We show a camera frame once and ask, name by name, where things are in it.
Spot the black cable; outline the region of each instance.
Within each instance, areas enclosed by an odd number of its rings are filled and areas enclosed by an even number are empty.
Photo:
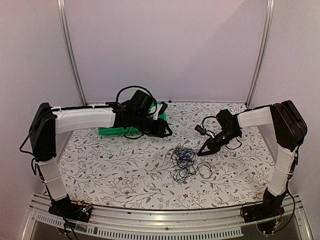
[[[37,162],[35,162],[35,158],[32,158],[31,160],[31,168],[32,168],[32,172],[33,174],[36,176],[37,175]]]
[[[119,96],[120,96],[120,94],[121,94],[124,90],[127,90],[127,89],[142,89],[142,90],[145,90],[145,91],[149,94],[149,96],[152,98],[153,104],[154,104],[154,106],[155,106],[154,112],[147,113],[146,116],[151,116],[151,115],[153,115],[153,114],[155,114],[155,113],[157,112],[157,100],[154,98],[154,96],[152,95],[152,93],[151,93],[148,89],[146,89],[145,87],[143,87],[143,86],[131,85],[131,86],[126,86],[126,87],[122,88],[122,89],[116,94],[116,97],[115,97],[115,102],[116,102],[116,103],[119,103]]]
[[[106,102],[105,105],[88,105],[88,106],[65,106],[61,108],[52,109],[52,112],[67,111],[67,110],[81,110],[81,109],[107,109],[115,102]]]
[[[240,148],[240,147],[242,146],[242,142],[241,142],[241,141],[239,141],[239,139],[238,139],[238,138],[235,138],[235,139],[237,140],[237,142],[238,142],[238,143],[240,143],[240,145],[239,145],[239,146],[237,146],[236,148],[229,148],[227,145],[225,145],[225,147],[226,147],[227,149],[229,149],[229,150],[236,150],[236,149]]]
[[[38,126],[38,124],[39,124],[39,122],[42,120],[42,118],[43,118],[46,114],[49,114],[49,113],[51,113],[51,112],[56,112],[56,111],[58,111],[58,110],[59,110],[58,108],[51,109],[51,110],[49,110],[49,111],[44,112],[43,114],[41,114],[41,115],[38,117],[38,119],[37,119],[36,123],[34,124],[33,128],[31,128],[31,129],[29,130],[28,135],[26,136],[26,138],[23,140],[21,146],[19,147],[19,151],[20,151],[21,153],[30,154],[30,155],[32,155],[32,156],[34,157],[34,154],[33,154],[32,152],[30,152],[30,151],[25,151],[25,150],[23,150],[22,148],[25,146],[26,142],[28,141],[28,139],[30,138],[31,134],[33,133],[33,131],[35,130],[35,128]]]
[[[248,205],[248,204],[254,204],[255,206],[257,205],[257,203],[256,203],[256,202],[253,202],[253,201],[247,201],[247,202],[245,202],[244,204],[242,204],[242,206],[241,206],[241,208],[240,208],[240,216],[241,216],[242,218],[245,218],[242,210],[243,210],[244,206],[245,206],[245,205]]]
[[[295,165],[298,166],[298,158],[299,158],[299,149],[300,149],[301,145],[298,146],[298,148],[296,149],[296,156],[295,156]]]
[[[72,238],[69,237],[69,233],[67,233],[67,225],[66,225],[66,224],[63,224],[63,228],[64,228],[64,235],[65,235],[68,239],[72,240]]]
[[[207,119],[217,119],[217,117],[216,116],[206,116],[204,119],[202,119],[201,125],[202,125],[203,129],[205,129],[204,123],[205,123],[205,120],[207,120]]]
[[[129,130],[130,130],[130,127],[128,128],[128,131],[123,135],[126,139],[137,140],[137,139],[141,138],[144,135],[143,133],[141,133],[141,135],[139,135],[137,137],[130,137],[130,136],[127,136],[127,134],[129,133]]]
[[[165,157],[171,159],[173,165],[178,167],[178,169],[174,170],[174,173],[170,172],[170,175],[179,184],[185,182],[188,177],[196,175],[197,172],[199,172],[204,179],[211,178],[213,174],[208,162],[201,162],[195,167],[194,164],[197,160],[197,153],[191,148],[181,146],[180,143],[176,147],[171,148]],[[202,166],[209,169],[209,177],[204,177],[199,171]]]
[[[296,210],[296,201],[295,201],[295,198],[294,198],[294,196],[292,196],[291,192],[289,191],[289,188],[287,188],[286,191],[287,191],[287,193],[289,194],[289,196],[292,198],[292,201],[293,201],[293,210],[292,210],[292,213],[291,213],[291,216],[290,216],[289,220],[285,223],[285,225],[284,225],[282,228],[279,228],[279,229],[275,230],[273,233],[280,232],[282,229],[284,229],[286,226],[288,226],[288,224],[290,223],[290,221],[292,220],[292,218],[293,218],[294,215],[295,215],[295,210]]]

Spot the green box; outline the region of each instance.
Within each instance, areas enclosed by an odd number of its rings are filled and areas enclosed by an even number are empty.
[[[163,114],[158,116],[159,119],[163,119],[163,120],[167,120],[167,116],[166,113],[164,112]],[[140,131],[134,127],[130,127],[129,131],[128,128],[124,129],[123,127],[115,127],[115,128],[105,128],[105,127],[99,127],[98,128],[99,131],[99,135],[102,136],[108,136],[108,135],[118,135],[118,134],[125,134],[125,133],[139,133]]]

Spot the floral tablecloth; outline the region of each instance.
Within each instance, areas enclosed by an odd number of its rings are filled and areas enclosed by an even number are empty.
[[[206,116],[221,109],[233,114],[246,109],[235,103],[169,103],[167,122],[173,135],[166,138],[143,136],[99,136],[97,128],[76,130],[59,162],[66,190],[73,200],[138,209],[214,208],[260,201],[268,186],[274,160],[256,127],[243,129],[242,146],[223,147],[220,152],[198,157],[208,162],[212,176],[198,173],[178,184],[170,173],[176,171],[166,153],[177,144],[199,150],[207,136],[194,130]],[[219,132],[214,118],[205,126]],[[235,148],[234,139],[228,145]],[[209,174],[205,167],[200,169]]]

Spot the wire bundle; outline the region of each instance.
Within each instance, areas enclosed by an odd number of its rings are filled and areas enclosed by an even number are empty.
[[[171,159],[173,165],[177,167],[174,172],[170,172],[170,174],[171,177],[179,184],[185,182],[188,177],[196,175],[202,166],[207,167],[210,174],[208,177],[204,177],[204,175],[199,171],[201,177],[209,179],[212,176],[210,164],[208,162],[201,162],[195,167],[197,160],[196,151],[189,147],[183,147],[180,143],[176,147],[171,148],[165,157]]]

